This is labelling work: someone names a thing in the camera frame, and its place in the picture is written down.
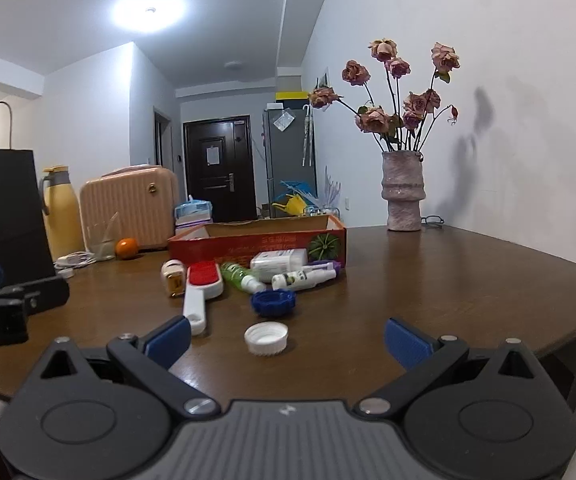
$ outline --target pink suitcase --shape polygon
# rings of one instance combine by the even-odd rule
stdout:
[[[123,168],[85,183],[79,194],[87,247],[94,229],[107,224],[116,212],[118,239],[135,238],[140,249],[165,248],[175,234],[179,186],[177,176],[166,168],[148,164]]]

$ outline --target bag handle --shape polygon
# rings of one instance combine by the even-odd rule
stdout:
[[[10,112],[10,131],[8,133],[8,149],[12,150],[12,108],[5,101],[0,101],[0,105],[6,105],[8,107],[8,111]]]
[[[137,166],[128,166],[127,168],[121,168],[120,170],[114,170],[110,173],[106,173],[101,176],[101,178],[105,176],[113,176],[113,175],[121,175],[124,173],[132,173],[133,171],[141,171],[141,170],[151,170],[153,168],[162,168],[162,166],[153,166],[151,164],[139,164]]]

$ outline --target red box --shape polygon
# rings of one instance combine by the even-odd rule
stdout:
[[[170,238],[168,251],[187,266],[216,260],[249,267],[258,253],[306,248],[311,261],[337,260],[345,266],[345,234],[341,221],[327,215],[204,224],[188,227]]]

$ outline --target wooden table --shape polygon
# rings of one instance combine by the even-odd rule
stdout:
[[[347,254],[339,280],[299,293],[285,320],[286,352],[247,352],[243,334],[258,319],[249,296],[227,286],[209,303],[208,335],[193,339],[174,373],[224,405],[242,397],[354,402],[402,373],[383,345],[390,316],[475,347],[519,337],[540,356],[576,338],[576,264],[566,260],[450,227],[352,228]],[[58,335],[103,346],[180,314],[182,301],[166,298],[159,278],[167,258],[149,253],[78,270],[68,303],[31,317],[27,343],[0,348],[0,397],[15,393]]]

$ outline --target pink ceramic vase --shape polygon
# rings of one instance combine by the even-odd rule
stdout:
[[[383,191],[388,201],[388,230],[421,229],[419,201],[425,198],[421,153],[408,150],[383,152]]]

